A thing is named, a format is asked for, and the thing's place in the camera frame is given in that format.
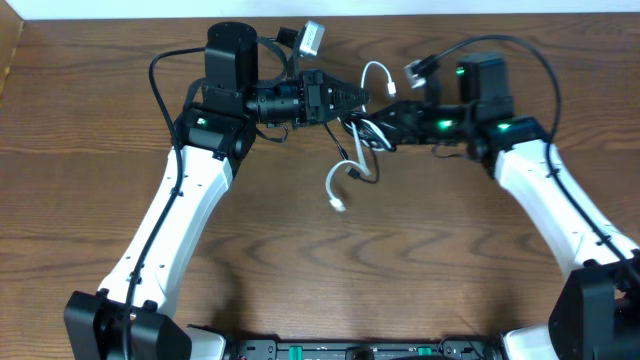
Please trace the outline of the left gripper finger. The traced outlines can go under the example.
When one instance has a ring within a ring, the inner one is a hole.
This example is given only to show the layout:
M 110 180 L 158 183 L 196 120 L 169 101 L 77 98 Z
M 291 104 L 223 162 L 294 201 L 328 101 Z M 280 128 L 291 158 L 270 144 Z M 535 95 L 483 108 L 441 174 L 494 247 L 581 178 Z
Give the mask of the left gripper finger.
M 338 117 L 346 117 L 353 111 L 360 111 L 363 106 L 367 106 L 368 101 L 350 101 L 343 103 L 330 103 L 327 109 L 327 120 L 332 121 Z
M 327 76 L 327 92 L 331 100 L 369 100 L 369 92 L 340 78 Z

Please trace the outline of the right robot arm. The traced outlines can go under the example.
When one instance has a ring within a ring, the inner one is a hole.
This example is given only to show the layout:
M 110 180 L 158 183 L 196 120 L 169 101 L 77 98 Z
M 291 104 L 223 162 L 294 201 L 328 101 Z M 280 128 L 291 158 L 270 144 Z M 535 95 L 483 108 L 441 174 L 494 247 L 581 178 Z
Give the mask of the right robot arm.
M 429 95 L 371 119 L 395 146 L 466 144 L 468 158 L 520 204 L 551 250 L 564 288 L 545 324 L 502 335 L 503 358 L 638 358 L 638 245 L 586 195 L 537 120 L 515 114 L 501 54 L 464 56 L 456 75 L 460 104 Z

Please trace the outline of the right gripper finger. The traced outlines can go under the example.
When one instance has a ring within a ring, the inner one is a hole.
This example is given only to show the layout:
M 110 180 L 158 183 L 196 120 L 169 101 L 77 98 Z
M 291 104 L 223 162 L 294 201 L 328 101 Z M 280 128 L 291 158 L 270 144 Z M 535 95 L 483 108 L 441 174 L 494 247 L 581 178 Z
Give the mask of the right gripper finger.
M 402 144 L 402 137 L 392 128 L 368 122 L 367 127 L 373 132 L 367 139 L 367 146 L 372 149 L 396 149 Z
M 376 125 L 398 126 L 400 124 L 400 113 L 403 108 L 403 102 L 395 102 L 381 110 L 369 114 L 368 117 Z

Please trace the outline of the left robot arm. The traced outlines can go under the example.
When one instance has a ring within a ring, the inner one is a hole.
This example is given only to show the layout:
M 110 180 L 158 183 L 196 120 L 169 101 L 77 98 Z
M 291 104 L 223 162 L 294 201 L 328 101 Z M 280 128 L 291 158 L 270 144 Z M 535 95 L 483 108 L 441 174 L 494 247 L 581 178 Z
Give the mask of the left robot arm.
M 166 120 L 172 148 L 158 191 L 127 250 L 93 294 L 75 292 L 64 322 L 77 359 L 226 359 L 226 338 L 174 321 L 204 227 L 264 127 L 325 124 L 366 104 L 367 92 L 300 70 L 325 29 L 308 22 L 275 38 L 250 25 L 211 26 L 204 74 Z

